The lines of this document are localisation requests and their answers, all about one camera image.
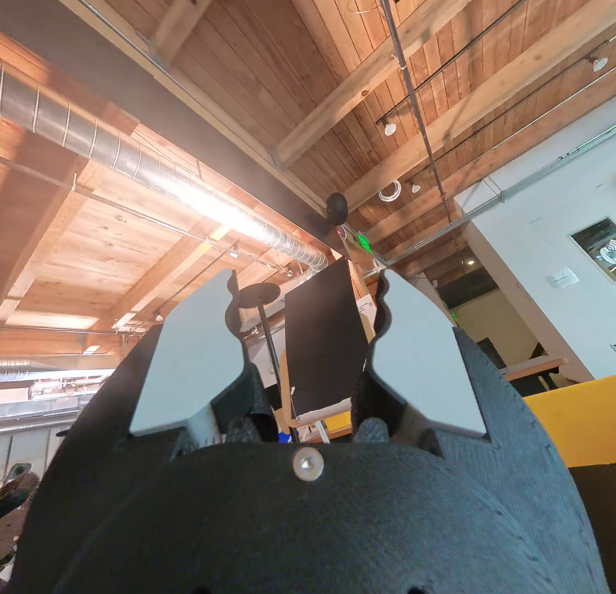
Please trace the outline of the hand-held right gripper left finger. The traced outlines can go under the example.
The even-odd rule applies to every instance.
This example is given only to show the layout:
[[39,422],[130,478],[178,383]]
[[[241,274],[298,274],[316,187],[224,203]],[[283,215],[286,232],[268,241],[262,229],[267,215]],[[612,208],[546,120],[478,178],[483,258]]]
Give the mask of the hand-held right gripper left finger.
[[129,426],[132,436],[183,428],[193,444],[222,441],[212,401],[245,366],[237,296],[235,271],[223,269],[169,313]]

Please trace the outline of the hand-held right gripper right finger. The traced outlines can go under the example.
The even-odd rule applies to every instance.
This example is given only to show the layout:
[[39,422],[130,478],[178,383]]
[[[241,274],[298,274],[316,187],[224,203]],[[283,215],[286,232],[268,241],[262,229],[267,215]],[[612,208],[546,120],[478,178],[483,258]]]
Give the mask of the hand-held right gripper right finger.
[[394,435],[429,428],[484,436],[485,423],[452,322],[427,295],[393,270],[380,274],[370,372],[401,405]]

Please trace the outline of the yellow plastic bin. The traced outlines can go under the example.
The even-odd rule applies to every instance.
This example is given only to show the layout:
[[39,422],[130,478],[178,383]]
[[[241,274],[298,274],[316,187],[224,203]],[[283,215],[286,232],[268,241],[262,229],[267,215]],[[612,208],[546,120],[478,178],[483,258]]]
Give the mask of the yellow plastic bin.
[[566,466],[615,463],[615,376],[525,397]]

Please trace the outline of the black mesh office chair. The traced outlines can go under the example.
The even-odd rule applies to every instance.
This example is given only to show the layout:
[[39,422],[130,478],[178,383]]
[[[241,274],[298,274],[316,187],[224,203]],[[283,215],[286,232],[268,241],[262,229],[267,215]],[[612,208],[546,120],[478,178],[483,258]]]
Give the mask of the black mesh office chair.
[[480,350],[490,359],[490,361],[497,367],[497,369],[502,370],[507,367],[507,363],[498,353],[496,347],[490,340],[490,338],[486,337],[482,340],[476,342],[477,346]]

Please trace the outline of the black rectangular panel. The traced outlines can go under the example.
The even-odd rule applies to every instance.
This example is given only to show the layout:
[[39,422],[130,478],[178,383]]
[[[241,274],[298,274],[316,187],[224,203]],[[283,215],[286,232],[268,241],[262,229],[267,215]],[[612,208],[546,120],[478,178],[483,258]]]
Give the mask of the black rectangular panel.
[[346,259],[286,294],[285,351],[297,416],[353,396],[368,340]]

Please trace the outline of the wooden top office desk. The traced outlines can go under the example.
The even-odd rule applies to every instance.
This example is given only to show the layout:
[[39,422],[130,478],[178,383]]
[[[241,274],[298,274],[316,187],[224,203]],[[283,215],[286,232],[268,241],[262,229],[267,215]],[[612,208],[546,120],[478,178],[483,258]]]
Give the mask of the wooden top office desk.
[[518,380],[520,378],[541,375],[548,373],[550,370],[558,370],[561,366],[567,365],[569,360],[566,358],[551,357],[543,355],[529,359],[525,362],[514,364],[510,367],[505,367],[500,370],[500,373],[509,381]]

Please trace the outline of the black ceiling dome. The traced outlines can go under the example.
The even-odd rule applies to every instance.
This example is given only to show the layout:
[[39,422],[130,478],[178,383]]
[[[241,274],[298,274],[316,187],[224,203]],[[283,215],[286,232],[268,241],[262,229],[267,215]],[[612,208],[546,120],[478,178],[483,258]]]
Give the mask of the black ceiling dome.
[[337,233],[348,215],[349,207],[344,194],[339,191],[334,192],[325,202],[325,215],[316,212],[308,218],[309,231],[322,240],[332,233]]

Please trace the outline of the black ceiling pipe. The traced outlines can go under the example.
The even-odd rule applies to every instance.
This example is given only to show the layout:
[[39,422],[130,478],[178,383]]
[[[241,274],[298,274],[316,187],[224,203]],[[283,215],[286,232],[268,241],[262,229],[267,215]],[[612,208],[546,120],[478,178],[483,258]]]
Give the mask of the black ceiling pipe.
[[426,152],[427,152],[427,157],[429,160],[429,164],[430,167],[433,171],[434,174],[434,178],[437,184],[437,189],[439,191],[439,195],[442,201],[442,204],[445,208],[445,213],[448,219],[449,223],[453,222],[452,216],[451,216],[451,212],[450,212],[450,207],[447,201],[447,198],[445,197],[445,192],[443,190],[443,186],[442,186],[442,180],[441,177],[439,175],[439,171],[437,169],[436,163],[435,163],[435,159],[434,159],[434,153],[432,151],[432,147],[431,144],[429,142],[429,139],[427,137],[427,131],[426,131],[426,126],[424,124],[424,120],[423,117],[421,115],[420,112],[420,107],[418,104],[418,100],[416,97],[416,91],[415,91],[415,87],[413,85],[412,82],[412,78],[410,75],[410,71],[408,69],[408,61],[406,60],[406,56],[404,54],[404,49],[402,48],[402,44],[400,41],[400,37],[398,35],[397,32],[397,28],[396,28],[396,23],[394,21],[394,17],[393,14],[391,12],[391,8],[390,8],[390,4],[388,0],[380,0],[380,4],[381,4],[381,8],[384,12],[384,16],[386,18],[386,22],[389,28],[389,32],[390,32],[390,38],[392,40],[392,43],[394,45],[394,50],[396,53],[396,58],[398,61],[398,66],[399,69],[402,73],[402,76],[404,78],[404,82],[405,82],[405,86],[406,86],[406,95],[410,100],[410,103],[412,105],[412,111],[413,114],[415,116],[416,119],[416,123],[418,126],[418,130],[420,132],[420,135],[423,139],[423,143],[424,143],[424,147],[426,148]]

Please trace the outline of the framed wall sign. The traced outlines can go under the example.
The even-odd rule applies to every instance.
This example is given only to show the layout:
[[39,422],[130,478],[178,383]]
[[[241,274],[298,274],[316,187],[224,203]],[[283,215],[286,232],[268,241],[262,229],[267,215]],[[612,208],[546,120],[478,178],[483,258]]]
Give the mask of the framed wall sign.
[[615,281],[615,222],[605,217],[570,235],[572,241]]

